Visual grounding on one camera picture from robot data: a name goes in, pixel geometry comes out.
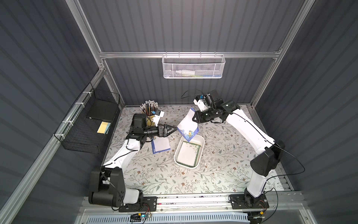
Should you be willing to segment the blue floral stationery paper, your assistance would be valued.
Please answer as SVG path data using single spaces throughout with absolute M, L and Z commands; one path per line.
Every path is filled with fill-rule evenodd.
M 170 150 L 170 141 L 168 137 L 155 137 L 152 141 L 153 154 L 166 152 Z

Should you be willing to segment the white plastic storage box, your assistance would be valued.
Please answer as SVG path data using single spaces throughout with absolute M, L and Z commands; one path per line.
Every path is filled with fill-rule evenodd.
M 174 154 L 174 162 L 186 169 L 197 169 L 204 151 L 205 139 L 201 135 L 194 136 L 190 142 L 181 137 Z

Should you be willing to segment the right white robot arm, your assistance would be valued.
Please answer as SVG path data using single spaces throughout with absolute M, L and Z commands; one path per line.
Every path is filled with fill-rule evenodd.
M 220 118 L 233 126 L 251 144 L 257 156 L 250 162 L 253 174 L 245 194 L 247 199 L 260 198 L 269 175 L 280 162 L 285 144 L 269 137 L 233 101 L 224 102 L 207 95 L 197 96 L 194 104 L 199 108 L 192 118 L 194 122 L 200 124 Z

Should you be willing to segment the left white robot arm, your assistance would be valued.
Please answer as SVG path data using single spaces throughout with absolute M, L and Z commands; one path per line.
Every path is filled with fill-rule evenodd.
M 109 206 L 118 211 L 132 205 L 142 208 L 143 191 L 125 186 L 125 169 L 148 138 L 168 137 L 177 131 L 176 126 L 167 124 L 148 126 L 148 120 L 145 114 L 134 114 L 122 147 L 102 166 L 92 170 L 88 196 L 90 204 Z

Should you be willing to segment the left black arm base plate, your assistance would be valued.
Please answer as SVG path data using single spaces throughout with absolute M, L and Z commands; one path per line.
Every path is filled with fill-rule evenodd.
M 119 212 L 146 212 L 156 211 L 157 209 L 157 197 L 143 197 L 140 198 L 137 203 L 128 203 L 119 207 Z

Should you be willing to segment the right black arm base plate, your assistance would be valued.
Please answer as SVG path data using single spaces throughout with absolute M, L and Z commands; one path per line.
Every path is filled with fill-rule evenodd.
M 232 209 L 257 209 L 267 210 L 269 208 L 268 201 L 264 194 L 259 197 L 252 197 L 250 194 L 232 194 L 228 196 Z

